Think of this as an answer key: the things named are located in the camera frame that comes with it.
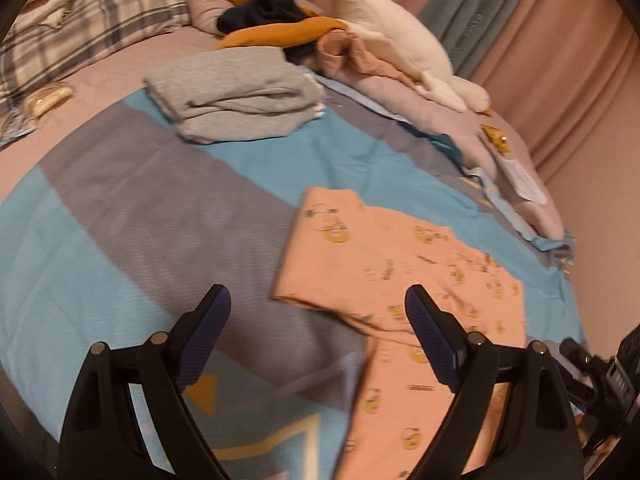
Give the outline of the pink cartoon print garment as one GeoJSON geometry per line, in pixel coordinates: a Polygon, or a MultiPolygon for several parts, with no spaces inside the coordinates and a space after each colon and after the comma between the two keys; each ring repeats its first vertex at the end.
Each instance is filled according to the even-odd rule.
{"type": "Polygon", "coordinates": [[[354,191],[308,188],[273,295],[332,313],[367,338],[338,478],[407,478],[450,407],[405,312],[416,284],[469,332],[524,344],[522,284],[491,255],[354,191]]]}

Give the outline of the folded grey clothes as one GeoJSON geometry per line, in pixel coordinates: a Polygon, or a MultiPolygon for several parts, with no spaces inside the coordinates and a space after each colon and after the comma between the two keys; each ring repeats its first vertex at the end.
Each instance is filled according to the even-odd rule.
{"type": "Polygon", "coordinates": [[[143,82],[178,136],[198,144],[280,138],[324,113],[321,84],[275,47],[184,56],[143,82]]]}

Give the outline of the blue grey patterned bedsheet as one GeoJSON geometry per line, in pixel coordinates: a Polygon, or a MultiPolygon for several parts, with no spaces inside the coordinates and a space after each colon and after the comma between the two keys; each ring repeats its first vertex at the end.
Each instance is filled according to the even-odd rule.
{"type": "MultiPolygon", "coordinates": [[[[532,234],[446,134],[330,87],[323,115],[288,136],[198,145],[139,90],[66,136],[1,207],[1,363],[58,447],[93,344],[140,346],[222,285],[228,322],[182,396],[225,479],[341,479],[367,338],[273,295],[308,188],[354,191],[491,255],[522,284],[523,346],[582,338],[572,240],[532,234]]],[[[169,470],[141,387],[130,393],[169,470]]]]}

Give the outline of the white paper sheet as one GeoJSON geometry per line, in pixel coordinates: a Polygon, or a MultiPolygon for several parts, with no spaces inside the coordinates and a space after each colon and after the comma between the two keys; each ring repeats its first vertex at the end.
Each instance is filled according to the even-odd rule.
{"type": "Polygon", "coordinates": [[[540,206],[544,206],[548,202],[546,193],[516,158],[499,154],[497,164],[506,175],[506,180],[511,183],[515,193],[523,200],[540,206]]]}

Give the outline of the mauve quilt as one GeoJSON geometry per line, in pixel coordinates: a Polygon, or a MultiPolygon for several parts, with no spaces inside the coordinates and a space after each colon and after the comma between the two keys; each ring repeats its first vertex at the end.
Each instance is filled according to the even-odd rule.
{"type": "Polygon", "coordinates": [[[346,84],[349,90],[356,90],[389,112],[407,119],[410,125],[424,133],[446,134],[460,150],[462,165],[469,169],[482,168],[498,185],[506,201],[539,235],[550,240],[559,240],[565,234],[559,211],[537,174],[524,140],[498,113],[492,112],[488,116],[470,110],[459,113],[425,99],[416,88],[408,88],[397,80],[361,75],[349,68],[341,70],[331,78],[322,73],[315,54],[303,58],[303,64],[322,76],[346,84]],[[511,151],[503,155],[516,158],[537,181],[548,198],[544,206],[523,200],[515,193],[497,164],[497,156],[500,153],[488,142],[484,132],[480,130],[480,124],[498,127],[506,134],[511,151]]]}

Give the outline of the small yellow plush toy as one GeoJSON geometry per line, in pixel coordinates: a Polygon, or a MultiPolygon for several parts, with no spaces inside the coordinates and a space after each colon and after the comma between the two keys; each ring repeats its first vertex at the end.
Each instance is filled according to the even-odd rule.
{"type": "Polygon", "coordinates": [[[509,154],[511,147],[506,134],[498,127],[480,124],[480,130],[484,132],[488,142],[500,154],[509,154]]]}

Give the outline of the pink curtain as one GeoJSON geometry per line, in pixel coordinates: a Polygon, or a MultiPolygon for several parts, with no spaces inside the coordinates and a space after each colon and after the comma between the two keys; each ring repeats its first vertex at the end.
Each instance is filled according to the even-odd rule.
{"type": "MultiPolygon", "coordinates": [[[[418,14],[428,0],[394,0],[418,14]]],[[[550,179],[592,133],[639,55],[616,0],[521,0],[468,79],[514,125],[550,179]]]]}

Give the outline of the small packaged snack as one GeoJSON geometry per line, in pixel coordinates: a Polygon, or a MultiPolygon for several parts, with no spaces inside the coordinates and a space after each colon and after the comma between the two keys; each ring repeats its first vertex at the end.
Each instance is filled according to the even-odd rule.
{"type": "Polygon", "coordinates": [[[75,94],[74,88],[66,82],[46,84],[32,92],[23,101],[24,112],[28,117],[39,118],[57,107],[75,94]]]}

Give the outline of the white goose plush toy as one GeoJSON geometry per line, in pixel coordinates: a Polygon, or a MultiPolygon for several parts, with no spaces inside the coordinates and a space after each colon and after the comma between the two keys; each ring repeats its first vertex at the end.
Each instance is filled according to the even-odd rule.
{"type": "Polygon", "coordinates": [[[416,82],[425,99],[462,113],[491,107],[488,92],[458,77],[438,39],[393,0],[329,0],[331,16],[346,24],[369,51],[416,82]]]}

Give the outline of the grey-blue curtain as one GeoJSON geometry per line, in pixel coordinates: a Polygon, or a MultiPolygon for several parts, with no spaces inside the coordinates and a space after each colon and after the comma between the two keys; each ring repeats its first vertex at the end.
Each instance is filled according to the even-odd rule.
{"type": "Polygon", "coordinates": [[[521,0],[428,0],[419,20],[440,41],[454,73],[469,78],[521,0]]]}

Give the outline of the pink crumpled garment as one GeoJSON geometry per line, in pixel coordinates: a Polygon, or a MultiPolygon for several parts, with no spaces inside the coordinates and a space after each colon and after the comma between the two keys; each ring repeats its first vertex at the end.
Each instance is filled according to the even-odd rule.
{"type": "Polygon", "coordinates": [[[331,78],[349,68],[357,74],[386,77],[416,88],[412,78],[378,58],[358,35],[348,30],[332,29],[320,37],[316,42],[316,59],[322,73],[331,78]]]}

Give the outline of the plaid pillow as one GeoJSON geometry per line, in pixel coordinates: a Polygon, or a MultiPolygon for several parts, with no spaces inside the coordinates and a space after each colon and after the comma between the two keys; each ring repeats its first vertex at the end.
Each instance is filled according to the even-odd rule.
{"type": "Polygon", "coordinates": [[[186,0],[52,0],[1,44],[1,107],[138,41],[189,24],[186,0]]]}

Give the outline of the dark navy garment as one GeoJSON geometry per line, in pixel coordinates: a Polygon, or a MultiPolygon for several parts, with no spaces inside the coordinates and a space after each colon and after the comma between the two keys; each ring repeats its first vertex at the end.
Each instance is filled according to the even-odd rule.
{"type": "Polygon", "coordinates": [[[243,28],[278,23],[298,23],[308,18],[295,0],[248,0],[234,6],[216,21],[218,32],[231,34],[243,28]]]}

